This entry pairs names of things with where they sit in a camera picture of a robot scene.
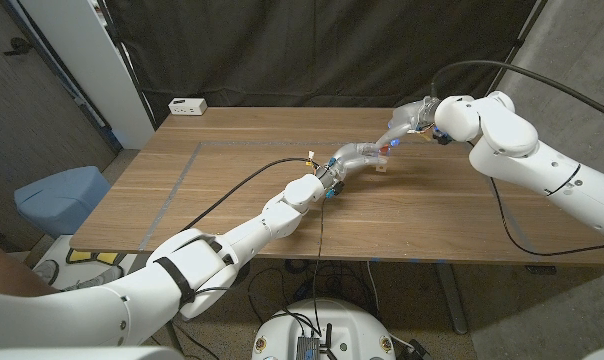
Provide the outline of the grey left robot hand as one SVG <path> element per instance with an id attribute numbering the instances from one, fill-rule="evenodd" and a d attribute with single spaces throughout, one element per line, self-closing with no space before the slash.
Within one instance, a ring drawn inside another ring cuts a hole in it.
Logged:
<path id="1" fill-rule="evenodd" d="M 346 178 L 349 172 L 366 166 L 383 166 L 388 159 L 374 143 L 348 143 L 342 146 L 316 173 L 325 190 Z"/>

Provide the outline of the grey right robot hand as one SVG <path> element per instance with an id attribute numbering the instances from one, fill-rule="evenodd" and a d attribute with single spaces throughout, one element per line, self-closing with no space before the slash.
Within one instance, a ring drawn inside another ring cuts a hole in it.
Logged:
<path id="1" fill-rule="evenodd" d="M 440 103 L 440 99 L 426 96 L 395 108 L 387 123 L 388 130 L 377 140 L 376 147 L 392 145 L 394 140 L 407 134 L 426 132 L 435 125 L 435 112 Z"/>

